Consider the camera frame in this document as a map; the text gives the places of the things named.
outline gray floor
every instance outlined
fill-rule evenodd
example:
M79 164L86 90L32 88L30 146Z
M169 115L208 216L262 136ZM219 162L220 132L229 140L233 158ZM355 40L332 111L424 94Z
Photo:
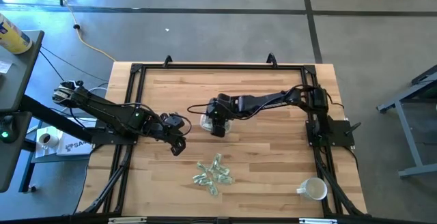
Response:
M58 0L3 0L55 5ZM69 0L77 5L120 8L304 9L303 0ZM315 10L436 11L436 0L311 0ZM65 12L2 11L21 29L42 29L43 45L80 68L108 79L112 61L83 46ZM314 63L306 16L241 14L77 13L84 38L119 61L278 61ZM436 64L434 17L316 16L323 62L334 64L346 114L362 122L356 130L356 155L367 209L374 216L435 222L437 173L400 180L397 170L413 166L397 114L375 107L407 88L411 78ZM50 57L66 79L87 87L102 81ZM59 78L39 59L27 94L45 105ZM36 166L34 194L18 194L27 155L13 183L0 195L0 219L69 214L81 194L86 161ZM18 211L13 206L22 206Z

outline white mug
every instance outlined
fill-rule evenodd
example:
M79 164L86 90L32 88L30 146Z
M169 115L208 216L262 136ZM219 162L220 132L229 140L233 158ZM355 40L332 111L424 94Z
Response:
M38 143L42 149L47 150L49 147L54 147L59 143L59 138L56 135L45 133L38 138Z
M322 200L328 194L328 187L320 178L309 178L302 182L296 192L309 199Z

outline wooden table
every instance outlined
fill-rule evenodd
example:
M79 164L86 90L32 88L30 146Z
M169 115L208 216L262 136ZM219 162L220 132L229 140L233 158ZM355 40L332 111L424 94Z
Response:
M108 100L124 102L131 64L114 63ZM315 66L320 85L334 102L341 102L333 65ZM293 70L147 70L142 103L157 113L185 115L193 129L186 136L186 149L177 157L167 143L139 140L130 164L123 215L322 216L320 202L296 194L301 182L316 176L313 151L307 145L305 112L291 106L262 111L249 120L234 121L231 132L218 138L200 127L200 115L186 111L220 92L261 96L300 83L300 73ZM344 118L337 105L330 105L329 115L335 120ZM88 207L107 183L113 151L114 146L106 145L92 154L79 211ZM223 155L222 163L231 169L235 183L217 184L219 195L213 197L205 186L195 185L192 177L201 173L197 161L210 164L216 153ZM354 158L344 148L333 148L333 158L339 185L356 207L366 212ZM328 197L334 209L331 194Z

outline yellow container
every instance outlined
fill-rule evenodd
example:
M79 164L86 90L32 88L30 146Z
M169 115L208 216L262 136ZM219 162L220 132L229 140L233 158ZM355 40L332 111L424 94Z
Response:
M0 13L0 45L13 54L21 54L30 49L32 41Z

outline desk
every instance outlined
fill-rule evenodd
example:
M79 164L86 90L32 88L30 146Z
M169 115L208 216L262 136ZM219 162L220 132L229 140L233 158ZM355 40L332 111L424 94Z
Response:
M114 63L108 100L124 102L131 64ZM315 66L320 85L334 102L341 102L333 65ZM307 145L305 112L297 107L262 111L247 121L234 121L231 132L217 138L200 127L199 115L186 111L220 92L261 96L300 83L300 73L293 70L147 70L141 102L157 113L185 115L193 129L186 136L186 149L177 157L168 144L140 138L130 163L123 216L322 216L318 201L296 194L301 182L316 176L313 151ZM343 109L336 105L330 105L329 115L344 118ZM78 211L86 209L106 185L113 151L113 146L105 145L91 155ZM344 148L332 151L339 185L365 212L354 158ZM192 177L200 173L196 162L210 164L217 152L236 182L218 185L219 195L213 197L206 187L195 185Z

